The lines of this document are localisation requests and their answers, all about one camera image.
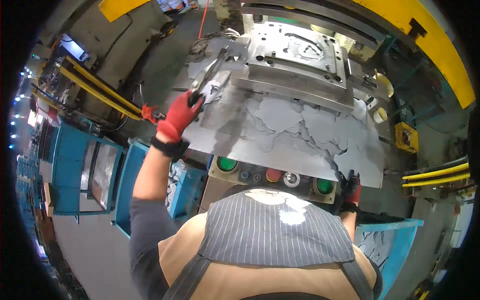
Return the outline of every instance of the white container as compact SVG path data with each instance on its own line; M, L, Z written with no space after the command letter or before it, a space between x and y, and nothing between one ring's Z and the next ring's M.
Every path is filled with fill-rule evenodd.
M387 112L385 111L384 108L378 108L376 112L373 113L373 119L377 123L382 123L386 121L388 118Z
M357 120L365 119L367 115L367 104L363 100L357 100L353 98L355 105L353 107L352 116Z

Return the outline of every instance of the blue metal cart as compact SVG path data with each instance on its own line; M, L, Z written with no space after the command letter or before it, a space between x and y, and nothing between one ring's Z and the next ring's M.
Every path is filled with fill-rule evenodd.
M108 214L122 151L120 145L62 123L53 155L53 214L75 216L77 222L82 215ZM81 200L98 205L84 210Z
M115 219L112 221L112 225L120 229L128 238L131 234L129 210L133 186L148 149L148 146L137 141L130 145L118 185ZM189 167L179 178L168 212L170 217L179 224L186 222L193 209L198 208L197 203L200 202L206 177L206 171Z

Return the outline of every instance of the gloved hand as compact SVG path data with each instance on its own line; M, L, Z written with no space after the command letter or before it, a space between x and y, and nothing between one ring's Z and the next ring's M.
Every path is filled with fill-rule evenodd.
M165 120L158 121L156 130L162 133L169 143L177 143L181 134L200 112L204 98L200 98L193 107L188 107L188 98L192 94L187 91L177 97L170 105Z
M342 195L345 199L345 202L358 203L360 202L360 174L355 175L354 170L348 172L347 179L340 174L340 185L342 188Z

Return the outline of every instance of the fluorescent light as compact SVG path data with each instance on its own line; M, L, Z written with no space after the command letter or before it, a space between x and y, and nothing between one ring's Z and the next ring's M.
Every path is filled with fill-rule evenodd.
M28 115L27 124L32 127L35 127L36 119L37 119L37 114L33 110L31 110L30 114Z

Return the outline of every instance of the yellow safety bar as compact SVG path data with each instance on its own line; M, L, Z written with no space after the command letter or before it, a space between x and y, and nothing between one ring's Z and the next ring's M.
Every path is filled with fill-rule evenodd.
M45 103L48 104L48 106L54 108L54 109L59 109L59 106L55 104L55 102L52 101L52 99L49 99L47 96L45 96L44 94L42 93L37 93L36 92L36 89L32 89L32 94L39 97L40 99L42 99L43 101L45 101Z
M403 180L407 180L407 179L411 180L411 179L421 179L421 178L435 177L435 176L441 176L441 175L445 175L445 174L450 174L450 173L463 171L463 170L466 170L466 169L468 169L468 163L464 163L464 164L461 164L461 165L458 165L458 166L455 166L455 167L446 168L446 169L438 170L438 171L434 171L434 172L403 176L402 179Z
M101 93L96 91L89 84L85 83L83 80L81 80L80 78L75 76L73 73L71 73L70 71L68 71L64 67L60 67L60 73L62 73L65 77L67 77L68 79L70 79L73 82L75 82L76 84L78 84L85 91L91 93L93 96L97 97L99 100L105 102L106 104L110 105L111 107L118 110L119 112L124 113L126 116L128 116L128 117L130 117L134 120L138 120L138 121L141 120L140 117L138 117L137 115L135 115L135 114L131 113L130 111L124 109L123 107L121 107L117 103L113 102L112 100L108 99L107 97L105 97L104 95L102 95Z
M440 184L440 183L462 180L462 179L466 179L466 178L470 178L470 173L465 173L465 174L460 174L460 175L457 175L457 176L440 178L440 179L433 179L433 180L428 180L428 181L404 183L404 184L402 184L402 187L407 188L407 187L411 187L411 186L424 186L424 185Z
M82 68L81 65L79 65L74 59L72 59L71 57L67 56L67 60L73 65L73 68L75 70L77 70L81 75L85 76L85 78L87 78L88 80L90 80L91 82L93 82L96 86L100 87L102 90L104 90L105 92L109 93L110 95L112 95L113 97L115 97L118 101L120 101L121 103L125 104L126 106L130 107L133 111L141 114L142 113L142 110L139 109L137 106L135 106L132 102L128 101L127 99L123 98L122 96L120 96L119 94L117 94L114 90L110 89L108 86L106 86L105 84L103 84L100 80L96 79L95 76L93 76L92 74L90 74L89 71L87 71L86 69Z

